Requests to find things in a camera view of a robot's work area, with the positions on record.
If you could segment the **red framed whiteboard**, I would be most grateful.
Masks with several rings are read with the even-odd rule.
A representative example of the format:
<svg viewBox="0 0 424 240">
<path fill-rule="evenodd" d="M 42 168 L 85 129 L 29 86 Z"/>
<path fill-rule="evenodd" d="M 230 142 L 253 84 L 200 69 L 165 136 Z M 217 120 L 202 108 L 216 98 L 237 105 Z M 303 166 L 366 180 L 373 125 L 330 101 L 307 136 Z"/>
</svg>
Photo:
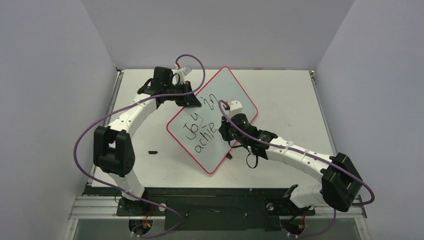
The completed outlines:
<svg viewBox="0 0 424 240">
<path fill-rule="evenodd" d="M 249 121 L 256 118 L 258 109 L 227 66 L 219 69 L 196 97 L 202 106 L 184 107 L 166 129 L 206 173 L 213 174 L 231 149 L 219 133 L 223 115 L 218 101 L 240 101 Z"/>
</svg>

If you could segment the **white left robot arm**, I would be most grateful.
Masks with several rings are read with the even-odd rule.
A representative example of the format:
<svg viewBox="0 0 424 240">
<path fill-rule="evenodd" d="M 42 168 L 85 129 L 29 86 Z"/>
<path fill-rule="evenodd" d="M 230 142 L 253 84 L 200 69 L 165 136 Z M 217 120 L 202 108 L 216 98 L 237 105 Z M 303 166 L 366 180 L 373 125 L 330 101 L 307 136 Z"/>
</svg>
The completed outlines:
<svg viewBox="0 0 424 240">
<path fill-rule="evenodd" d="M 149 210 L 149 201 L 145 198 L 145 187 L 133 170 L 136 156 L 132 136 L 166 101 L 175 102 L 179 107 L 201 107 L 191 83 L 185 79 L 191 71 L 189 66 L 177 70 L 155 67 L 152 78 L 137 91 L 131 107 L 107 126 L 98 126 L 94 131 L 93 163 L 114 180 L 136 215 Z"/>
</svg>

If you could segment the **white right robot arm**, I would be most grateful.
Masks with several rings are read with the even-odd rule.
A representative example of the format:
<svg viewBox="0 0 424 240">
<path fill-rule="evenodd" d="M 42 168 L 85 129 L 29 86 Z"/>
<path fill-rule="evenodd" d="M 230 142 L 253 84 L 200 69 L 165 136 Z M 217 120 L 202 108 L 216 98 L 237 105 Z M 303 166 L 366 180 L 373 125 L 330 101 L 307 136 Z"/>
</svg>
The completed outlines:
<svg viewBox="0 0 424 240">
<path fill-rule="evenodd" d="M 230 120 L 222 116 L 218 131 L 224 141 L 237 141 L 256 157 L 286 164 L 317 180 L 314 184 L 294 184 L 289 188 L 282 199 L 282 207 L 289 214 L 315 205 L 347 212 L 362 186 L 362 178 L 346 154 L 320 154 L 294 145 L 275 133 L 257 129 L 244 113 Z"/>
</svg>

